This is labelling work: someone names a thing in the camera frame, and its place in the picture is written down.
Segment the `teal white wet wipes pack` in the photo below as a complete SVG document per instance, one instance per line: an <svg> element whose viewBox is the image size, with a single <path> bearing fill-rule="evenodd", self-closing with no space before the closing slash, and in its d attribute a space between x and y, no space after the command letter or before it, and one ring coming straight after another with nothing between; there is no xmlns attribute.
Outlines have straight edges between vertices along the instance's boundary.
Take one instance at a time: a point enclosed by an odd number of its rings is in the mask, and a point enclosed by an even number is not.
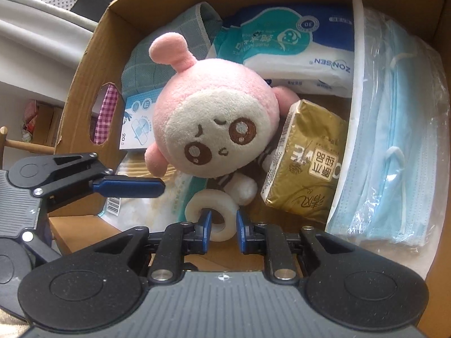
<svg viewBox="0 0 451 338"><path fill-rule="evenodd" d="M344 5L254 5L227 17L209 50L270 86L351 98L353 14Z"/></svg>

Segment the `gold tissue paper pack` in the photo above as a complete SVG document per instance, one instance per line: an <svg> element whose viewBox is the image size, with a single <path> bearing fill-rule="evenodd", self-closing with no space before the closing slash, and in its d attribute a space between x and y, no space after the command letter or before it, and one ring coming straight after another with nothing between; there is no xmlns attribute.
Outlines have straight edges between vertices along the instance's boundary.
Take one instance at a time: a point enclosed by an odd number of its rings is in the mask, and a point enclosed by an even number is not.
<svg viewBox="0 0 451 338"><path fill-rule="evenodd" d="M291 105L261 198L277 210L324 224L338 184L348 124L302 99Z"/></svg>

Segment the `pink plush doll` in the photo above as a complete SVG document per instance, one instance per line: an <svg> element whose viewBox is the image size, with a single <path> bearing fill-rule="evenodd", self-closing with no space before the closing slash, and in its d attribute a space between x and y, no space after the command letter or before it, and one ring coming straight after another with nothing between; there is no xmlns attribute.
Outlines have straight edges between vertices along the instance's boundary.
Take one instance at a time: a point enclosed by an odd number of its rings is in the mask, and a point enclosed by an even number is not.
<svg viewBox="0 0 451 338"><path fill-rule="evenodd" d="M298 100L291 89L271 87L242 64L197 59L176 72L158 96L147 169L161 177L173 166L215 179L236 204L247 205L258 186L239 170L266 154L280 120Z"/></svg>

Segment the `clear cotton pads bag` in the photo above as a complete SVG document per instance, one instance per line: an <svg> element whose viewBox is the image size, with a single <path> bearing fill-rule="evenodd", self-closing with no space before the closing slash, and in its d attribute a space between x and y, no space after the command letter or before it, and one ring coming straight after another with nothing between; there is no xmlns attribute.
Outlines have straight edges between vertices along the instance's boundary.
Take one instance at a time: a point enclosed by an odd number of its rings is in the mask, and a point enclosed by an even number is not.
<svg viewBox="0 0 451 338"><path fill-rule="evenodd" d="M157 198L108 198L99 217L120 231L146 226L160 232L176 222L184 222L191 198L206 188L205 179L193 177L169 166L162 177L163 195Z"/></svg>

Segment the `green checkered folded towel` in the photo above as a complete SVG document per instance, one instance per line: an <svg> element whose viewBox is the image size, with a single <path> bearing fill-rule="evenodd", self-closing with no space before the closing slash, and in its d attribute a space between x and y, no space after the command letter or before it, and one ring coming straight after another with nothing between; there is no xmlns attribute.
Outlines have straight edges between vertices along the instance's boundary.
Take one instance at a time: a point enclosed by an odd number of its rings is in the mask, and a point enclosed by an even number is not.
<svg viewBox="0 0 451 338"><path fill-rule="evenodd" d="M131 52L121 75L122 96L162 88L176 72L205 59L221 26L216 10L201 2L152 32Z"/></svg>

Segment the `pink checkered cloth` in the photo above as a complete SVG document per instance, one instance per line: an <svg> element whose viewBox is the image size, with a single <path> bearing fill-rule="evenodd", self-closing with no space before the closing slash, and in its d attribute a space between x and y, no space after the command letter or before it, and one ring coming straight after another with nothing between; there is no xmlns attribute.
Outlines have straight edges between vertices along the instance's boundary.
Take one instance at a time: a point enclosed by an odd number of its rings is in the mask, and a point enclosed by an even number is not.
<svg viewBox="0 0 451 338"><path fill-rule="evenodd" d="M119 99L119 91L116 86L109 83L105 87L105 95L102 100L99 115L93 131L92 142L96 145L105 143L109 137L113 114Z"/></svg>

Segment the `white curtain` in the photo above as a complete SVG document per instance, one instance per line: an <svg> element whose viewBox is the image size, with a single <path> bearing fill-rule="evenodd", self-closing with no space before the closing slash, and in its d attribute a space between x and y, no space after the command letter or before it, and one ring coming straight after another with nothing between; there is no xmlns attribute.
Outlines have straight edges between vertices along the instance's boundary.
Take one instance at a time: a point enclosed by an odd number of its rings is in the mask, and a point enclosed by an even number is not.
<svg viewBox="0 0 451 338"><path fill-rule="evenodd" d="M34 0L1 0L1 87L64 104L97 23Z"/></svg>

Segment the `white tape roll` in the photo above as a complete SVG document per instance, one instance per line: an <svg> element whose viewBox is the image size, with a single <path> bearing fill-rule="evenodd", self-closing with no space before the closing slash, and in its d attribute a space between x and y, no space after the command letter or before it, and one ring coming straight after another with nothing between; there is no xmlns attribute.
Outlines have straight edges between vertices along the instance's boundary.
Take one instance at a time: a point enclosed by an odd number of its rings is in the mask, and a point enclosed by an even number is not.
<svg viewBox="0 0 451 338"><path fill-rule="evenodd" d="M196 193L185 207L186 220L197 222L204 209L217 212L223 219L221 224L212 223L212 242L224 242L235 236L239 207L228 194L217 189L203 189Z"/></svg>

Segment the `blue white glove packet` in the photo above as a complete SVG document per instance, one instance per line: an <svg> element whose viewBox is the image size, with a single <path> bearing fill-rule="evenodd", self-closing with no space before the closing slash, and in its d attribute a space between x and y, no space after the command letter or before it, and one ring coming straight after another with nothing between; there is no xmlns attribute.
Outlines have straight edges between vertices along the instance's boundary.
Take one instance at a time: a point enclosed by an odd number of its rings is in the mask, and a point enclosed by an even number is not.
<svg viewBox="0 0 451 338"><path fill-rule="evenodd" d="M152 118L162 88L156 88L127 98L123 114L120 150L146 149L154 142Z"/></svg>

